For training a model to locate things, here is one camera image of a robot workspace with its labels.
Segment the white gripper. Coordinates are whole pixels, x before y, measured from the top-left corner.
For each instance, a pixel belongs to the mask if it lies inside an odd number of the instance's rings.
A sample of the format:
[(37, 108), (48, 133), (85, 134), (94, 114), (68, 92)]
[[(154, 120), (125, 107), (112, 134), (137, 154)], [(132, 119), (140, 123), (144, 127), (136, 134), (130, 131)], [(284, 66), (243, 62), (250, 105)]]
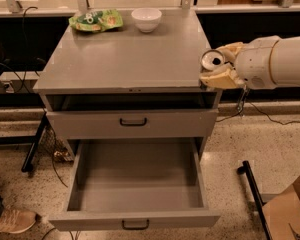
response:
[(219, 89), (237, 89), (245, 84), (253, 90), (274, 89), (276, 84), (271, 77), (270, 62), (272, 50), (279, 40), (279, 36), (270, 36), (248, 44), (235, 42), (218, 47), (226, 64), (204, 70), (199, 76), (201, 82)]

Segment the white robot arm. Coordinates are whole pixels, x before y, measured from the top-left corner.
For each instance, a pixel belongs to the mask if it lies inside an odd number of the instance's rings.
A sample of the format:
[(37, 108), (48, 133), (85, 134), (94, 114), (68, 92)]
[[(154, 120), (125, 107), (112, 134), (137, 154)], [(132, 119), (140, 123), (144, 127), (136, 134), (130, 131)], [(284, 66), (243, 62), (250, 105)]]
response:
[(212, 88), (300, 87), (300, 37), (269, 36), (206, 51), (201, 82)]

